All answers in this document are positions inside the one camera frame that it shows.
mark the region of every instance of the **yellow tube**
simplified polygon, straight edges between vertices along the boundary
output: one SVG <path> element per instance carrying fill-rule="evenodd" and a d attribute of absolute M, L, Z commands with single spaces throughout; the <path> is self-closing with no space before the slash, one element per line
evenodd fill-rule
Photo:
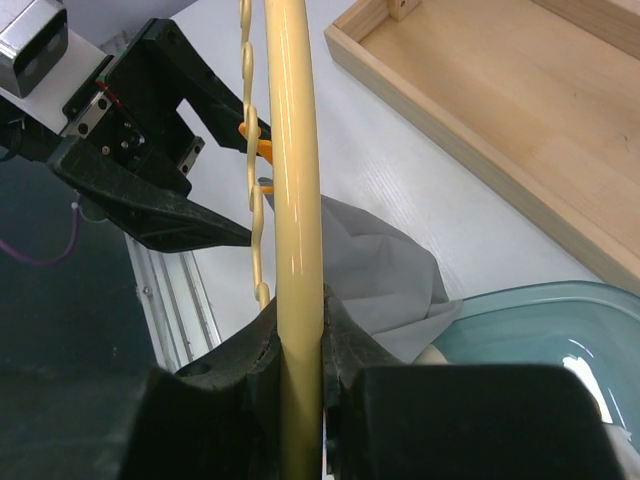
<path fill-rule="evenodd" d="M 282 341 L 281 477 L 322 472 L 322 231 L 318 139 L 304 0 L 265 0 Z"/>

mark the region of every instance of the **gray fabric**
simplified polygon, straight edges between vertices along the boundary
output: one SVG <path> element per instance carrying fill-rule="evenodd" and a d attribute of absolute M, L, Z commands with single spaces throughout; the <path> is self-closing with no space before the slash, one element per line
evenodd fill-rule
<path fill-rule="evenodd" d="M 325 283 L 398 359 L 413 362 L 457 317 L 433 255 L 374 215 L 323 196 L 322 241 Z"/>

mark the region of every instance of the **orange clip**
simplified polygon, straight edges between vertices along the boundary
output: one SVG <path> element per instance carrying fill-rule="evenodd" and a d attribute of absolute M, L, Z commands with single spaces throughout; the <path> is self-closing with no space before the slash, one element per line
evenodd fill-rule
<path fill-rule="evenodd" d="M 244 122 L 240 124 L 238 131 L 244 138 L 247 138 L 247 126 Z M 260 137 L 260 135 L 262 135 L 262 130 L 258 128 L 258 137 Z M 273 161 L 271 160 L 273 158 L 271 155 L 271 140 L 258 139 L 258 154 L 269 162 L 269 164 L 273 165 Z"/>

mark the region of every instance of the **wooden frame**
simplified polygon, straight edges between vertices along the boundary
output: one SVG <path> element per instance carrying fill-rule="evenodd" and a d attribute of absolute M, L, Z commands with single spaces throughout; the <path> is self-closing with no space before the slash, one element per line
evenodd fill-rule
<path fill-rule="evenodd" d="M 396 22 L 387 0 L 357 1 L 325 32 L 333 58 L 603 280 L 640 294 L 640 61 L 531 0 L 413 6 Z"/>

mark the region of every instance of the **purple cable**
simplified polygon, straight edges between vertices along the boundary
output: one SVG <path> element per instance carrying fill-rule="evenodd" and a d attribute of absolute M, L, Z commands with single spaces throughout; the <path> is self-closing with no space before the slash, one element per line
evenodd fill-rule
<path fill-rule="evenodd" d="M 33 257 L 30 257 L 29 255 L 26 255 L 16 250 L 15 248 L 13 248 L 11 245 L 9 245 L 7 242 L 5 242 L 2 239 L 0 239 L 0 250 L 4 250 L 6 253 L 8 253 L 11 257 L 15 258 L 16 260 L 19 260 L 29 265 L 33 265 L 34 267 L 52 267 L 54 265 L 58 265 L 60 262 L 63 262 L 73 253 L 73 250 L 76 246 L 76 242 L 78 240 L 78 227 L 80 226 L 79 202 L 80 202 L 80 196 L 78 195 L 78 197 L 76 198 L 76 201 L 71 207 L 73 209 L 72 223 L 71 223 L 71 238 L 69 239 L 69 244 L 67 245 L 67 248 L 65 249 L 64 252 L 62 252 L 60 256 L 56 258 L 49 258 L 49 259 L 33 258 Z"/>

